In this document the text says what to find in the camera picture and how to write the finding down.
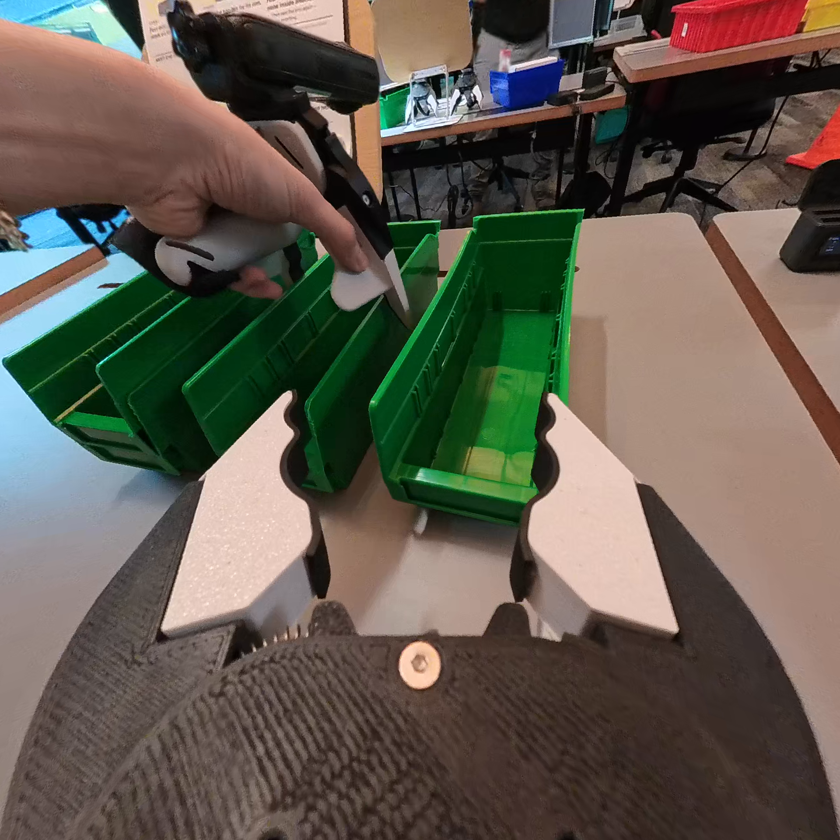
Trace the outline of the clear acrylic stand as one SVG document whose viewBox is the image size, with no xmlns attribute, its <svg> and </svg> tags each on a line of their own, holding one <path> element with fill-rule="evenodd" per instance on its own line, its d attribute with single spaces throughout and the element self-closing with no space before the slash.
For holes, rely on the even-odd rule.
<svg viewBox="0 0 840 840">
<path fill-rule="evenodd" d="M 446 65 L 416 70 L 408 84 L 405 126 L 445 123 L 452 117 L 450 97 L 450 76 Z"/>
</svg>

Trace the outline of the small green box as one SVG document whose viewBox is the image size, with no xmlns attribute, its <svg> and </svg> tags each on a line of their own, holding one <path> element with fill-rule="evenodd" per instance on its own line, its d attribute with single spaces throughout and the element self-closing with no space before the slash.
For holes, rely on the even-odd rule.
<svg viewBox="0 0 840 840">
<path fill-rule="evenodd" d="M 395 85 L 381 91 L 380 124 L 382 132 L 404 125 L 406 104 L 410 91 L 409 84 Z"/>
</svg>

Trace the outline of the blue plastic bin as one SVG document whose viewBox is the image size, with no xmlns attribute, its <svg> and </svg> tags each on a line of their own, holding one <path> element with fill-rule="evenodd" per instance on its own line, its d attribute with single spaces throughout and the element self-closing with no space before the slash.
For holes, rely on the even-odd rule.
<svg viewBox="0 0 840 840">
<path fill-rule="evenodd" d="M 490 95 L 501 108 L 520 110 L 536 107 L 560 91 L 564 60 L 557 56 L 525 62 L 509 71 L 489 74 Z"/>
</svg>

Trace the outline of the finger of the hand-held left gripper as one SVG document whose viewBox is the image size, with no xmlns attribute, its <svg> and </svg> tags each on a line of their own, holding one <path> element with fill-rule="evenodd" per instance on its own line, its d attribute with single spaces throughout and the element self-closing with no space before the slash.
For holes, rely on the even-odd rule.
<svg viewBox="0 0 840 840">
<path fill-rule="evenodd" d="M 401 322 L 412 327 L 410 304 L 394 251 L 382 258 L 373 250 L 368 260 L 369 266 L 362 272 L 335 269 L 330 289 L 333 302 L 339 309 L 351 312 L 377 298 L 384 298 Z"/>
</svg>

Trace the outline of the black office chair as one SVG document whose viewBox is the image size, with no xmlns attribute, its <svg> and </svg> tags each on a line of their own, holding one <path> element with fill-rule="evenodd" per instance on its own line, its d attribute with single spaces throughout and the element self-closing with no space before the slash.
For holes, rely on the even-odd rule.
<svg viewBox="0 0 840 840">
<path fill-rule="evenodd" d="M 677 196 L 686 195 L 723 212 L 733 212 L 735 207 L 720 198 L 723 183 L 699 181 L 690 172 L 697 166 L 703 148 L 737 142 L 740 133 L 755 133 L 772 120 L 776 97 L 765 94 L 765 84 L 784 72 L 787 64 L 787 59 L 772 59 L 653 82 L 640 124 L 640 138 L 650 140 L 643 147 L 643 156 L 669 147 L 680 157 L 672 175 L 625 195 L 625 202 L 662 194 L 659 210 L 665 212 Z"/>
<path fill-rule="evenodd" d="M 82 244 L 96 248 L 105 257 L 119 252 L 111 240 L 130 217 L 124 206 L 113 204 L 60 206 L 56 215 Z"/>
</svg>

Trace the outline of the wooden sign board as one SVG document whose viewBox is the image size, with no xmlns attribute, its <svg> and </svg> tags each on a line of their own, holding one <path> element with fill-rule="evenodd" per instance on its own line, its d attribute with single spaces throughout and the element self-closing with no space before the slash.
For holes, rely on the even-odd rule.
<svg viewBox="0 0 840 840">
<path fill-rule="evenodd" d="M 344 15 L 344 43 L 363 54 L 374 56 L 374 21 L 370 4 L 366 1 L 344 2 Z M 172 63 L 155 65 L 150 62 L 145 42 L 143 58 L 150 66 L 177 79 L 183 86 L 196 89 L 196 84 L 189 76 L 181 59 L 176 57 Z M 350 117 L 339 115 L 322 104 L 317 104 L 316 109 L 329 121 L 330 128 L 339 136 L 345 150 L 350 152 L 359 164 L 362 172 L 371 182 L 376 197 L 382 198 L 382 139 L 378 101 L 364 106 Z"/>
</svg>

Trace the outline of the black label printer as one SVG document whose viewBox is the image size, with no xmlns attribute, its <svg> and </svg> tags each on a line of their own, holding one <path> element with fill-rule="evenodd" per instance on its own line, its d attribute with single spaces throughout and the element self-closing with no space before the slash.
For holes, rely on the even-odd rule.
<svg viewBox="0 0 840 840">
<path fill-rule="evenodd" d="M 780 248 L 780 259 L 796 273 L 839 271 L 839 160 L 811 173 L 797 203 L 800 216 Z"/>
</svg>

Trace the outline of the green plastic bin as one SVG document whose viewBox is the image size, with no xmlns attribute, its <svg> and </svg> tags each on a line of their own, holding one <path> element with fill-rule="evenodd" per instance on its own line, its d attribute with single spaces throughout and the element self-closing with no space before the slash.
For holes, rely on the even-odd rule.
<svg viewBox="0 0 840 840">
<path fill-rule="evenodd" d="M 125 397 L 114 399 L 97 368 L 184 299 L 141 274 L 11 353 L 3 366 L 52 426 L 92 455 L 170 471 Z"/>
<path fill-rule="evenodd" d="M 478 217 L 374 393 L 390 496 L 517 526 L 541 400 L 567 403 L 581 209 Z"/>
<path fill-rule="evenodd" d="M 332 277 L 323 256 L 182 387 L 218 456 L 295 392 L 304 413 L 296 421 L 308 469 L 302 485 L 323 492 L 350 485 L 372 445 L 371 399 L 411 333 L 384 297 L 341 310 Z"/>
<path fill-rule="evenodd" d="M 233 290 L 170 295 L 175 305 L 104 359 L 97 373 L 119 414 L 118 429 L 103 435 L 102 457 L 178 476 L 201 473 L 216 457 L 184 384 L 280 300 Z"/>
</svg>

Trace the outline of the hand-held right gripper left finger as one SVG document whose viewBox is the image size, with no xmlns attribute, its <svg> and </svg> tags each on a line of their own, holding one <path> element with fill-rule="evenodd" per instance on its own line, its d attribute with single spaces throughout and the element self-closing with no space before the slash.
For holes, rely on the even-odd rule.
<svg viewBox="0 0 840 840">
<path fill-rule="evenodd" d="M 317 509 L 293 477 L 294 392 L 270 406 L 199 481 L 161 623 L 185 637 L 232 623 L 288 637 L 325 598 L 330 561 Z"/>
</svg>

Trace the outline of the red plastic basket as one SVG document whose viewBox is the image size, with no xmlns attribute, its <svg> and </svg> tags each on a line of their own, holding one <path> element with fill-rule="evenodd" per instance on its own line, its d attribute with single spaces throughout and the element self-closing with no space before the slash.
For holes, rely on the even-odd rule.
<svg viewBox="0 0 840 840">
<path fill-rule="evenodd" d="M 805 13 L 806 1 L 696 1 L 673 7 L 669 44 L 707 53 L 789 37 Z"/>
</svg>

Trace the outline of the computer monitor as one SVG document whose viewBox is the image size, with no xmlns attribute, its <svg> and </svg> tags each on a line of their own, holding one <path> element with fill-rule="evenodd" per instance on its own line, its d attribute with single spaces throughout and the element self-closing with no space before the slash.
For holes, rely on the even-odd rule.
<svg viewBox="0 0 840 840">
<path fill-rule="evenodd" d="M 611 25 L 614 1 L 551 1 L 548 46 L 561 49 L 590 44 Z"/>
</svg>

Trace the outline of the wooden-edged table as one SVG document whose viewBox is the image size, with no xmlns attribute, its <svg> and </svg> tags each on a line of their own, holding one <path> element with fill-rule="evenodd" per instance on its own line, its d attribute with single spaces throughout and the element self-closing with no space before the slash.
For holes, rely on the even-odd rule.
<svg viewBox="0 0 840 840">
<path fill-rule="evenodd" d="M 527 179 L 522 170 L 504 161 L 531 152 L 559 153 L 559 174 L 554 190 L 555 208 L 579 208 L 593 214 L 596 199 L 610 192 L 606 180 L 590 171 L 589 153 L 595 115 L 621 109 L 625 90 L 613 82 L 604 96 L 577 98 L 557 107 L 543 104 L 520 110 L 497 109 L 474 112 L 456 121 L 447 119 L 426 127 L 402 126 L 381 133 L 385 213 L 392 221 L 403 221 L 397 198 L 395 173 L 409 172 L 417 220 L 424 210 L 417 188 L 416 171 L 447 169 L 470 162 L 489 160 L 490 181 L 508 191 L 522 208 L 514 179 Z"/>
<path fill-rule="evenodd" d="M 748 45 L 706 53 L 689 52 L 669 44 L 668 39 L 617 47 L 612 63 L 626 89 L 628 120 L 618 156 L 609 202 L 604 215 L 618 216 L 625 203 L 628 180 L 636 148 L 643 138 L 644 105 L 648 90 L 656 81 L 700 73 L 744 67 L 770 60 L 791 58 L 821 49 L 838 49 L 839 27 L 824 28 Z M 779 98 L 838 89 L 838 65 L 813 70 L 785 72 L 765 79 L 747 80 L 723 90 L 699 94 L 697 106 L 722 107 L 765 98 Z"/>
</svg>

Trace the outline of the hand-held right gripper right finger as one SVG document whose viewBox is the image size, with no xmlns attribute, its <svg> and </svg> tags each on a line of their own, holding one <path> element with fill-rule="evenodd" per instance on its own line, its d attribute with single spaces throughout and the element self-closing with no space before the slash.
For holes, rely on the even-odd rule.
<svg viewBox="0 0 840 840">
<path fill-rule="evenodd" d="M 535 436 L 537 494 L 511 556 L 514 601 L 555 638 L 611 626 L 674 639 L 675 609 L 632 472 L 551 392 Z"/>
</svg>

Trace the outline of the person's left hand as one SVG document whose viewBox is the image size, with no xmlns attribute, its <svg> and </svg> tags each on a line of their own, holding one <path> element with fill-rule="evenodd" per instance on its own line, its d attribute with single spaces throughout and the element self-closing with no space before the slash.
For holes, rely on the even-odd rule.
<svg viewBox="0 0 840 840">
<path fill-rule="evenodd" d="M 191 238 L 212 206 L 313 232 L 337 266 L 369 262 L 353 226 L 246 123 L 130 56 L 1 23 L 1 198 L 20 217 L 115 204 Z"/>
</svg>

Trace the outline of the orange traffic cone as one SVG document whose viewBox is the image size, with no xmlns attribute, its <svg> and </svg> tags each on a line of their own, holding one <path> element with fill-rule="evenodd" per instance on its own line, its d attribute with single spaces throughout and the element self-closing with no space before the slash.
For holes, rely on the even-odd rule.
<svg viewBox="0 0 840 840">
<path fill-rule="evenodd" d="M 828 161 L 839 159 L 839 108 L 804 152 L 788 156 L 785 163 L 812 171 Z"/>
</svg>

